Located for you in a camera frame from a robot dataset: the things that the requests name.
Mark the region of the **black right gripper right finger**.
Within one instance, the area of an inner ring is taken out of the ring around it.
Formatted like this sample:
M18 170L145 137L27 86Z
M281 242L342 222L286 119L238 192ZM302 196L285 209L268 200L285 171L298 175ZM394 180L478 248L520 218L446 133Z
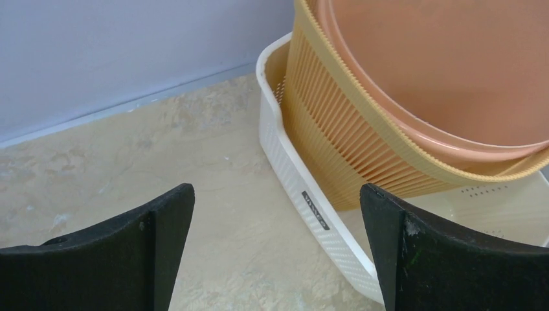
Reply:
M364 226L387 310L547 310L548 249L487 235L367 183Z

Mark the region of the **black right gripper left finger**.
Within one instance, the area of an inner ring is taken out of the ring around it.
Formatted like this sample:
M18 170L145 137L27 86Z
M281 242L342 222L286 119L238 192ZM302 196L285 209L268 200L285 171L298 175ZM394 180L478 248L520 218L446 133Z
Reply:
M169 309L194 205L183 183L41 245L3 248L1 309Z

